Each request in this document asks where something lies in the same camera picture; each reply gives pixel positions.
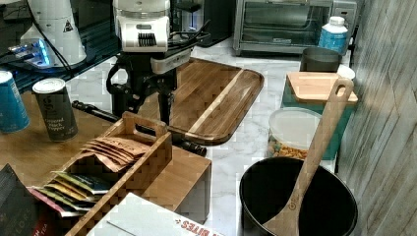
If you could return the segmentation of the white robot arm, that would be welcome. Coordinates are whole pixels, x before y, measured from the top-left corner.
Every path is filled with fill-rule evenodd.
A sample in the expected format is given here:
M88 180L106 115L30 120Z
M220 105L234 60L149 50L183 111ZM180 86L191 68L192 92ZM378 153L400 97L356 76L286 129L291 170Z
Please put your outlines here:
M157 93L160 120L170 120L177 68L187 63L192 46L170 31L169 0L113 0L115 33L121 45L106 79L112 112L136 113Z

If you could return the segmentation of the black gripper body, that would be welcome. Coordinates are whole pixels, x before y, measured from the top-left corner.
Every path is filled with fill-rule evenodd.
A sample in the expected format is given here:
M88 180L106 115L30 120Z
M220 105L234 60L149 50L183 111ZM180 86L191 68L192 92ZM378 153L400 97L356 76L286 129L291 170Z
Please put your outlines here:
M127 85L133 94L137 113L150 95L168 94L177 89L176 69L190 60L191 48L166 53L121 52L110 69L105 86Z

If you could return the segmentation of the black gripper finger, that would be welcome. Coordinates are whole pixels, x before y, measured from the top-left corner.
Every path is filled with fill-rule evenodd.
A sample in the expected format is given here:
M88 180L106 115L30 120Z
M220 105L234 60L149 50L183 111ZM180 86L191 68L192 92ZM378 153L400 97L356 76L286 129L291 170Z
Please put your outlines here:
M160 93L158 95L160 120L166 125L170 122L171 106L173 102L174 94L172 92L168 94Z
M114 84L110 87L112 113L121 117L125 111L134 112L134 98L127 85Z

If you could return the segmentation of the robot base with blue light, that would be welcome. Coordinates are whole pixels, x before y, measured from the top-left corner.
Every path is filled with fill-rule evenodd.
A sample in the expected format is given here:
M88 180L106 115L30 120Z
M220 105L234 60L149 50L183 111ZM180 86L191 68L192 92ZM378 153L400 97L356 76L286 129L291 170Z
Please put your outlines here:
M38 69L70 68L87 58L71 0L26 0L31 27L8 50Z

